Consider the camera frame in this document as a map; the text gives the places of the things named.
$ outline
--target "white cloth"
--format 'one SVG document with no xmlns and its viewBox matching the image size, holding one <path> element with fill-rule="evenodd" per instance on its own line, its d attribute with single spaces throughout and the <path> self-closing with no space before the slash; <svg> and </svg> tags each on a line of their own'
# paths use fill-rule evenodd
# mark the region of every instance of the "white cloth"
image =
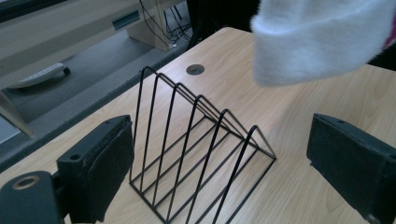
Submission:
<svg viewBox="0 0 396 224">
<path fill-rule="evenodd" d="M 396 0 L 261 0 L 254 79 L 280 86 L 353 71 L 383 50 L 395 12 Z"/>
</svg>

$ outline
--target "wooden desk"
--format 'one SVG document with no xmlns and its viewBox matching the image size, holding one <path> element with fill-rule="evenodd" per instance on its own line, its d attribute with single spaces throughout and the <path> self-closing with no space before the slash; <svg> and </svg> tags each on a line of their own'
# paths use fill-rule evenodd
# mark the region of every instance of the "wooden desk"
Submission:
<svg viewBox="0 0 396 224">
<path fill-rule="evenodd" d="M 252 34 L 226 28 L 161 69 L 175 82 L 204 94 L 217 108 L 231 109 L 246 127 L 258 124 L 276 152 L 275 165 L 233 223 L 366 223 L 309 165 L 308 135 L 312 116 L 318 112 L 350 122 L 396 147 L 396 73 L 365 65 L 342 77 L 260 88 L 252 81 L 252 56 Z M 205 66 L 200 76 L 185 72 L 194 63 Z M 0 185 L 30 171 L 55 172 L 56 159 L 99 123 L 122 114 L 134 117 L 137 89 L 128 90 L 4 171 Z M 105 222 L 159 223 L 159 219 L 125 180 Z"/>
</svg>

